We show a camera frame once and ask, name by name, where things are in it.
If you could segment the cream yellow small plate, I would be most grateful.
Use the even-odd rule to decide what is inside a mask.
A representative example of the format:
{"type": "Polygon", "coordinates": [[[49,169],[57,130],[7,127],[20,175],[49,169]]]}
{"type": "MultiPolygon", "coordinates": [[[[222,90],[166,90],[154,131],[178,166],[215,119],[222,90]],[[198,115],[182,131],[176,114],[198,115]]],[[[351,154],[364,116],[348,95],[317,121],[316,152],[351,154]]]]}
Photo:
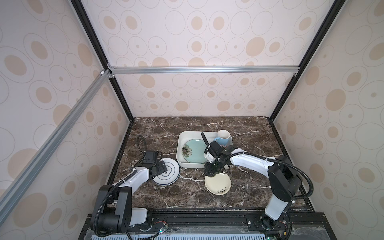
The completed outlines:
{"type": "Polygon", "coordinates": [[[219,173],[214,177],[205,176],[205,186],[214,195],[222,196],[231,189],[231,179],[228,174],[219,173]]]}

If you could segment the green flower plate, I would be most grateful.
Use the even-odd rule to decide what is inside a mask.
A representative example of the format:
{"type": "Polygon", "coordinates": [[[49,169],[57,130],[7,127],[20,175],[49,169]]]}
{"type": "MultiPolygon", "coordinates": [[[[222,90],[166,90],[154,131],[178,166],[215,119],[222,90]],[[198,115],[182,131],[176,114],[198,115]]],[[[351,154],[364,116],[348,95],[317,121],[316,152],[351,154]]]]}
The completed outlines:
{"type": "Polygon", "coordinates": [[[188,163],[203,164],[207,161],[204,157],[206,147],[207,145],[201,139],[189,140],[182,147],[183,158],[188,163]]]}

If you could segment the blue mug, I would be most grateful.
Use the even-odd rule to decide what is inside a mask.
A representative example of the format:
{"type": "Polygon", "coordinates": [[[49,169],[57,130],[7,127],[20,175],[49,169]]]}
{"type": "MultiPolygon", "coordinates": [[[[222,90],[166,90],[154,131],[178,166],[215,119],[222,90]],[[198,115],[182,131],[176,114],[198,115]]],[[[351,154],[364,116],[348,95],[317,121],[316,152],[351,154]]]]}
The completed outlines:
{"type": "Polygon", "coordinates": [[[221,146],[227,147],[232,144],[232,137],[227,130],[219,130],[214,141],[216,141],[221,146]]]}

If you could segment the white plastic bin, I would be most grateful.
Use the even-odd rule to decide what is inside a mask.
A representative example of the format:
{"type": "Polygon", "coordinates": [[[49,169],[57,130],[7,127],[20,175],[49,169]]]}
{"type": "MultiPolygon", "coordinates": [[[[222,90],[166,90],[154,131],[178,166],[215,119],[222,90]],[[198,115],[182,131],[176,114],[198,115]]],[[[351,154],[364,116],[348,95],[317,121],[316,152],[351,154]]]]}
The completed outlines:
{"type": "Polygon", "coordinates": [[[208,162],[208,161],[206,161],[203,164],[188,163],[183,158],[183,155],[182,155],[182,147],[186,142],[188,142],[189,140],[192,140],[192,139],[203,140],[201,133],[203,133],[205,135],[205,137],[207,138],[207,141],[209,143],[214,141],[214,139],[217,137],[217,132],[199,132],[199,131],[197,131],[197,132],[196,131],[184,131],[179,135],[176,159],[182,168],[200,168],[200,169],[203,169],[205,166],[205,163],[208,162]]]}

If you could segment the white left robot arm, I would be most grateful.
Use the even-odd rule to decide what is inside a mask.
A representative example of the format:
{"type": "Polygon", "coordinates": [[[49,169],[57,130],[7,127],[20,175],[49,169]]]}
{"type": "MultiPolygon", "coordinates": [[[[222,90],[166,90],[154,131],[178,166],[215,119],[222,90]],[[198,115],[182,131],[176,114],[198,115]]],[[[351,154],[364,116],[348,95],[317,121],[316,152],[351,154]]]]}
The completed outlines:
{"type": "Polygon", "coordinates": [[[91,218],[91,229],[96,236],[124,234],[133,225],[145,224],[148,210],[134,208],[132,195],[143,183],[166,172],[164,161],[157,161],[152,166],[134,167],[129,175],[113,185],[103,185],[91,218]]]}

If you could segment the white ringed plate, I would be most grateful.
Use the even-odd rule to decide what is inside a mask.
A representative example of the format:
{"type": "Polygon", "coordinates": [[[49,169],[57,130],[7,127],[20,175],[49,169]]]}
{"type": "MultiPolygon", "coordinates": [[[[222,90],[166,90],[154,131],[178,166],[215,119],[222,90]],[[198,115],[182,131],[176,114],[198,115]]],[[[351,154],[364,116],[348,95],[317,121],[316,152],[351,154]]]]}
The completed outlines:
{"type": "Polygon", "coordinates": [[[181,167],[177,161],[170,158],[160,160],[161,174],[154,177],[153,181],[160,186],[169,186],[176,182],[181,174],[181,167]]]}

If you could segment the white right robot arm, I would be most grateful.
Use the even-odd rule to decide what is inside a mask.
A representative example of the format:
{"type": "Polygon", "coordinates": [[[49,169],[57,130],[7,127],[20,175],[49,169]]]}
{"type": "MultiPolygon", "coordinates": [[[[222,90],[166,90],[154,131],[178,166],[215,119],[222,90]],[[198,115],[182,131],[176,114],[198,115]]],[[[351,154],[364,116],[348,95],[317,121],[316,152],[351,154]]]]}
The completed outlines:
{"type": "Polygon", "coordinates": [[[204,157],[208,160],[205,163],[205,175],[208,178],[216,177],[230,166],[240,166],[269,179],[272,196],[261,216],[261,225],[267,231],[276,228],[281,215],[287,212],[295,200],[309,198],[314,192],[310,177],[293,166],[284,155],[277,158],[265,157],[234,146],[224,148],[212,142],[204,150],[204,157]]]}

